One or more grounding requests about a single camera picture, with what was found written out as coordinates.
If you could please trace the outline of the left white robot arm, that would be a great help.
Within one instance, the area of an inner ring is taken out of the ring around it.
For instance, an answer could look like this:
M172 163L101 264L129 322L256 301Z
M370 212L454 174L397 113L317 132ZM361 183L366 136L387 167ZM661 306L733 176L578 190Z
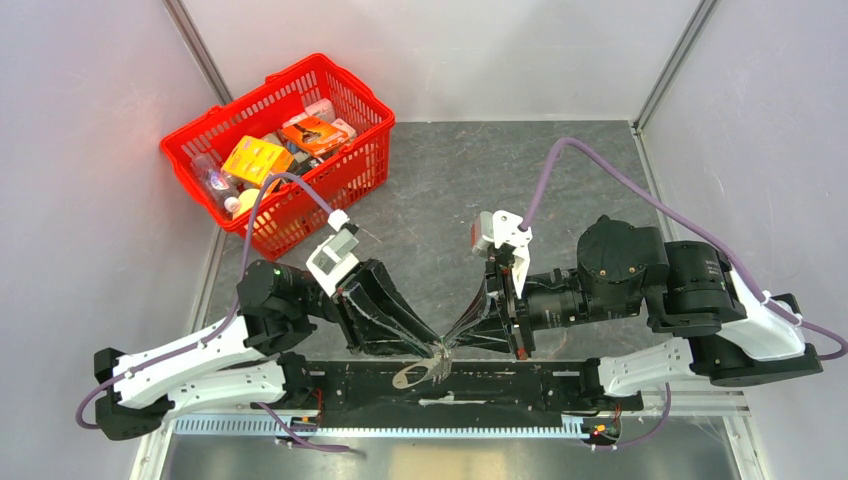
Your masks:
M295 349L318 320L339 326L355 352L432 359L439 351L438 335L380 261L297 268L258 260L245 269L236 303L222 320L144 352L96 352L98 386L85 399L94 410L91 427L121 441L217 406L314 406L317 387Z

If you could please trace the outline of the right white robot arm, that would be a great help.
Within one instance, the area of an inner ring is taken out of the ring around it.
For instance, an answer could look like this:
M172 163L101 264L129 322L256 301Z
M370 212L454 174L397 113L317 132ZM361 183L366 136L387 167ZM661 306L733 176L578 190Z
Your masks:
M533 275L532 237L519 215L499 210L478 217L472 249L485 260L484 278L444 336L447 348L525 360L538 331L645 315L663 343L581 363L576 392L591 409L699 376L717 387L750 387L822 371L797 326L795 298L781 295L769 309L708 243L666 242L654 227L602 216L579 237L574 268Z

